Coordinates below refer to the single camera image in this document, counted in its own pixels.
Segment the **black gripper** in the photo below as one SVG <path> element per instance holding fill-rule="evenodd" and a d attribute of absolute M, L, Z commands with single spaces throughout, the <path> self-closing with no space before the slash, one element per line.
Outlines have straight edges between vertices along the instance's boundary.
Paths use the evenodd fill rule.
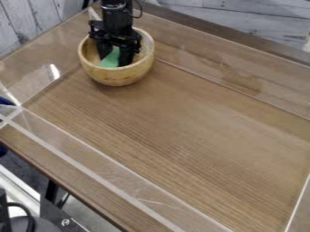
<path fill-rule="evenodd" d="M 97 42 L 99 58 L 105 59 L 113 46 L 121 46 L 119 65 L 126 66 L 141 50 L 142 35 L 134 29 L 133 0 L 101 0 L 102 19 L 90 20 L 90 37 Z"/>

